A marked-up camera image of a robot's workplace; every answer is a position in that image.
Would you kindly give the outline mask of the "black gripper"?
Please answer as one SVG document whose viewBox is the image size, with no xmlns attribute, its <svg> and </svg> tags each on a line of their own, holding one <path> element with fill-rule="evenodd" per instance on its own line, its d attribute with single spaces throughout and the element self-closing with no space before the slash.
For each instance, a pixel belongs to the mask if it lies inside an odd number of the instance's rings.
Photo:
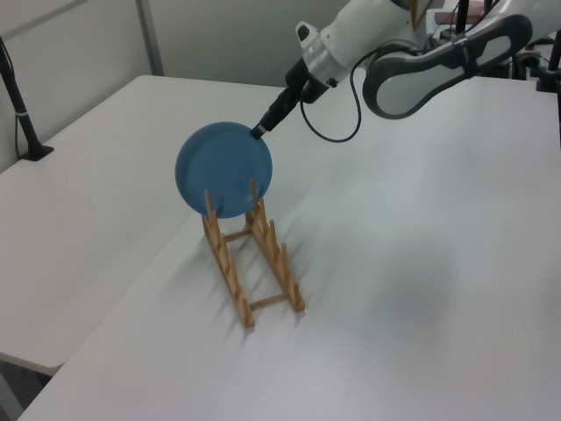
<svg viewBox="0 0 561 421">
<path fill-rule="evenodd" d="M 300 58 L 286 75 L 287 88 L 269 106 L 260 121 L 251 129 L 254 139 L 261 139 L 271 132 L 300 102 L 314 103 L 330 86 L 316 79 L 309 71 L 303 58 Z"/>
</svg>

